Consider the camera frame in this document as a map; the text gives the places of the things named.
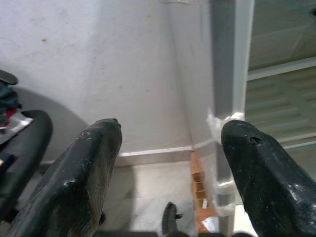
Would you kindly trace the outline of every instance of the wooden board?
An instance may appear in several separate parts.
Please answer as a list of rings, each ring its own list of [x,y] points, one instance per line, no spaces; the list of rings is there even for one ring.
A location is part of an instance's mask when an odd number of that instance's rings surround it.
[[[210,216],[217,216],[217,214],[212,206],[212,203],[208,203],[207,208],[202,208],[203,200],[206,198],[203,187],[204,172],[194,151],[191,152],[191,175],[197,232],[207,233],[208,231],[204,227],[202,221]]]

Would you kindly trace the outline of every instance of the baseboard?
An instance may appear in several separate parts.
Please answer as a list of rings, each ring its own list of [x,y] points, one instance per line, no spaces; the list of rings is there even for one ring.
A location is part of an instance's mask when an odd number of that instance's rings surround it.
[[[190,160],[191,149],[191,146],[186,146],[120,153],[117,157],[115,166],[121,167],[139,164],[155,164]],[[40,169],[45,172],[49,165],[51,165],[53,162],[53,160],[41,162]]]

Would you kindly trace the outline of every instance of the white wall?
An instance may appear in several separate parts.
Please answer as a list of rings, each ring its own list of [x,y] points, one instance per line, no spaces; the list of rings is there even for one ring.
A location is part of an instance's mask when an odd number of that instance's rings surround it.
[[[167,4],[158,0],[0,2],[0,68],[25,109],[45,110],[55,159],[102,118],[122,124],[121,152],[190,144]]]

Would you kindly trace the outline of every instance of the tiled floor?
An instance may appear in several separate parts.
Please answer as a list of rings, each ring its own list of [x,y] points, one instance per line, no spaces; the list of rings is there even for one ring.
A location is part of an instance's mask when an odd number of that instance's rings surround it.
[[[169,201],[183,214],[180,230],[196,235],[190,190],[190,163],[146,164],[116,168],[108,189],[101,230],[155,231],[161,235],[161,219]]]

